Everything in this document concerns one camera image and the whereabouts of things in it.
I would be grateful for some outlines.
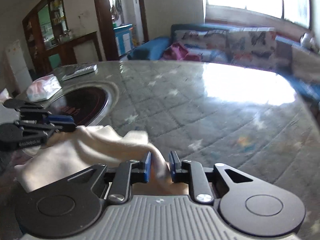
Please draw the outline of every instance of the gray ribbed plate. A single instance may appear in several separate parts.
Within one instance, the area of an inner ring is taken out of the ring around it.
[[[38,238],[24,235],[22,240]],[[74,240],[245,240],[220,220],[215,210],[189,196],[133,196],[124,205],[110,206],[94,226],[69,237]],[[299,240],[295,235],[283,240]]]

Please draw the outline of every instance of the patterned sofa cushion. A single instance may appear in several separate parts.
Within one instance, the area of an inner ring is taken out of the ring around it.
[[[187,48],[218,49],[225,51],[227,46],[227,31],[212,30],[197,32],[191,30],[176,30],[173,41],[181,42]]]
[[[276,51],[276,31],[274,28],[237,28],[227,34],[230,50],[234,53]]]
[[[237,28],[227,34],[232,63],[265,70],[275,70],[276,32],[274,28]]]

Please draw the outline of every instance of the plastic bag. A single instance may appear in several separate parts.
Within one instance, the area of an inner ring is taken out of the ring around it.
[[[9,92],[7,91],[7,89],[5,88],[1,93],[0,93],[0,103],[4,103],[5,101],[7,101],[8,99],[10,99],[10,95]]]
[[[47,100],[61,89],[55,75],[49,75],[35,80],[27,89],[27,96],[31,102]]]

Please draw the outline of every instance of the refrigerator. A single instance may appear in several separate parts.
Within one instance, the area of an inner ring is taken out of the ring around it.
[[[11,76],[15,82],[15,90],[18,93],[22,93],[32,84],[32,79],[23,56],[20,41],[17,40],[9,45],[5,53],[10,66],[8,71],[11,72]]]

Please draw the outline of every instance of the sofa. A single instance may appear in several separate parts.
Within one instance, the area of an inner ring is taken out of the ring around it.
[[[202,61],[253,67],[279,73],[310,105],[320,101],[320,85],[292,74],[292,46],[300,43],[276,35],[274,28],[243,28],[224,24],[175,24],[170,37],[146,42],[128,55],[129,60],[160,60],[173,42],[180,42]]]

